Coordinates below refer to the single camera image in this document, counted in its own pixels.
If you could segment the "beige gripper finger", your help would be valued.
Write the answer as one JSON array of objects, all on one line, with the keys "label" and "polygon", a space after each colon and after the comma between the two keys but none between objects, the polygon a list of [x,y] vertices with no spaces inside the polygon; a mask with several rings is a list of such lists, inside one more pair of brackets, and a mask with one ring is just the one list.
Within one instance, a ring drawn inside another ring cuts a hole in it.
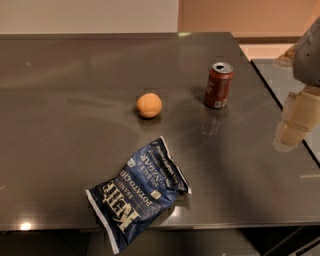
[{"label": "beige gripper finger", "polygon": [[291,151],[319,123],[320,87],[306,85],[299,93],[290,92],[275,131],[274,148],[279,152]]}]

